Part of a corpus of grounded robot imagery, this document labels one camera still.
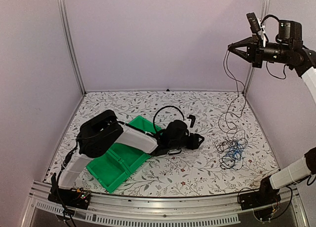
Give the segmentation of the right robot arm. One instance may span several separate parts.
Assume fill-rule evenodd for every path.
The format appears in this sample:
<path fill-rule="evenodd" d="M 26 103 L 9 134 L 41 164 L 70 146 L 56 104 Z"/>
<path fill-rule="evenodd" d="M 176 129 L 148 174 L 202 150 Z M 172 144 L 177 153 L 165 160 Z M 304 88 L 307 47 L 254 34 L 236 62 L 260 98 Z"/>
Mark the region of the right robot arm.
<path fill-rule="evenodd" d="M 280 63 L 294 70 L 308 88 L 311 96 L 316 96 L 316 53 L 304 46 L 302 25 L 296 21 L 281 20 L 268 14 L 259 20 L 255 13 L 246 15 L 252 36 L 228 45 L 228 51 L 261 68 L 263 62 Z M 269 18 L 278 22 L 275 42 L 270 42 L 263 24 Z M 310 149 L 304 156 L 260 182 L 255 201 L 266 205 L 275 193 L 283 187 L 298 183 L 316 174 L 316 150 Z"/>

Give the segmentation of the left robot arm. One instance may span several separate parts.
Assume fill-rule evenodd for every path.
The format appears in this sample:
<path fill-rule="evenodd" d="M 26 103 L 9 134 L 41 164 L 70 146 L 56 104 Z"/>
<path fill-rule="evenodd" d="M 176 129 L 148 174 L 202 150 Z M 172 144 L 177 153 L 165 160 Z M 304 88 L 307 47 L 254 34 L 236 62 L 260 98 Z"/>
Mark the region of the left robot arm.
<path fill-rule="evenodd" d="M 191 132 L 195 116 L 189 115 L 175 120 L 165 129 L 147 132 L 133 125 L 119 121 L 113 110 L 106 110 L 85 122 L 79 130 L 76 145 L 66 155 L 59 173 L 51 177 L 54 196 L 62 204 L 74 199 L 73 183 L 87 164 L 104 155 L 113 144 L 123 144 L 151 156 L 160 156 L 173 150 L 196 150 L 204 137 Z"/>

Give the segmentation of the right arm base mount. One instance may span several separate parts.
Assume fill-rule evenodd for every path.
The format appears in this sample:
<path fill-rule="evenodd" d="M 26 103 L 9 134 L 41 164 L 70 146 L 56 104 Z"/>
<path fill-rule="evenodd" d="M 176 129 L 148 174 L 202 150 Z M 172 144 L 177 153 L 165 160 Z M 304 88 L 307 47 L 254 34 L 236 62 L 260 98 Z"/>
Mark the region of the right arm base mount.
<path fill-rule="evenodd" d="M 237 194 L 237 202 L 242 210 L 262 207 L 281 201 L 279 189 L 271 189 L 268 191 L 253 190 L 251 192 L 239 192 Z"/>

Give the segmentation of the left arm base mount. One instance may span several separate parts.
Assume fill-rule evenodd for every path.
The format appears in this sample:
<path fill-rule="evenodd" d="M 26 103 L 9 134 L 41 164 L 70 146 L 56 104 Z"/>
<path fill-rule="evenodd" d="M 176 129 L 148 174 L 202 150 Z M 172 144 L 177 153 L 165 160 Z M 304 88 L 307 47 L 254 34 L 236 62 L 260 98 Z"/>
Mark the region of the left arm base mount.
<path fill-rule="evenodd" d="M 91 191 L 79 189 L 61 189 L 52 187 L 48 195 L 48 200 L 66 207 L 74 207 L 87 210 L 90 204 Z"/>

